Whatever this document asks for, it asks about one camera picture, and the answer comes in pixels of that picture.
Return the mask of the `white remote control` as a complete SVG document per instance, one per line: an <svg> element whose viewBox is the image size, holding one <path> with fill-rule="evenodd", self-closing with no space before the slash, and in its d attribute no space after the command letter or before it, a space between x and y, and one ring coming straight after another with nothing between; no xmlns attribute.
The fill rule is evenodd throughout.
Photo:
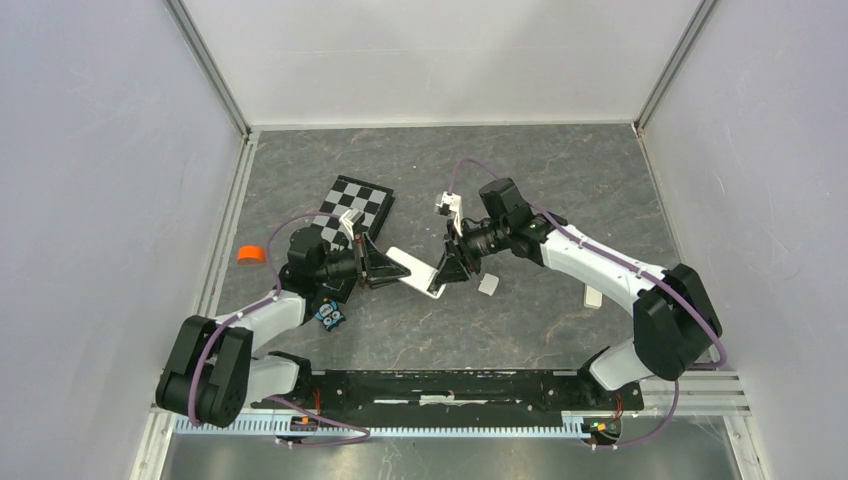
<svg viewBox="0 0 848 480"><path fill-rule="evenodd" d="M396 263L410 271L410 274L401 278L400 281L417 292L431 299L440 299L445 290L442 285L434 287L437 269L419 260L418 258L404 252L397 247L391 247L386 255Z"/></svg>

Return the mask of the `white battery cover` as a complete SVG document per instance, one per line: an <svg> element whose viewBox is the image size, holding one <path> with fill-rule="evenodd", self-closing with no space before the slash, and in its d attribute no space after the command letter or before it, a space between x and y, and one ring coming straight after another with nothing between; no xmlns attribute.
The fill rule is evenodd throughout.
<svg viewBox="0 0 848 480"><path fill-rule="evenodd" d="M477 290L488 296L493 296L496 292L500 279L490 273L485 273L479 280Z"/></svg>

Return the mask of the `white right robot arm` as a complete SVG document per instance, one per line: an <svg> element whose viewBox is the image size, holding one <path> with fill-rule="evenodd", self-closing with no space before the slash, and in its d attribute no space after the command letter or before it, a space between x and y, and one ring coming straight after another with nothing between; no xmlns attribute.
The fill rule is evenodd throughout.
<svg viewBox="0 0 848 480"><path fill-rule="evenodd" d="M479 191L487 212L479 221L462 214L459 195L443 192L438 214L447 217L444 254L427 289L468 281L482 271L483 258L502 251L569 275L611 299L633 321L631 339L606 347L581 368L580 400L591 408L612 401L618 389L651 376L678 379L703 367L710 348L726 360L722 327L698 273L638 261L598 243L565 219L526 200L514 181L497 178Z"/></svg>

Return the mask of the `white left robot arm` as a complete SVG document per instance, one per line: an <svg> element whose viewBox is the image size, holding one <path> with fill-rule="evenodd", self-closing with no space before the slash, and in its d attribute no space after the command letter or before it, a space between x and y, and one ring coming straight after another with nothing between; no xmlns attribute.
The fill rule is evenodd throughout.
<svg viewBox="0 0 848 480"><path fill-rule="evenodd" d="M278 284L262 299L234 313L184 320L155 392L157 407L184 415L195 426L230 425L250 403L278 395L290 407L306 405L313 379L304 359L257 351L278 335L315 320L332 330L345 321L338 301L324 295L328 283L355 280L379 288L410 276L408 267L380 251L365 233L354 246L333 250L317 229L290 238Z"/></svg>

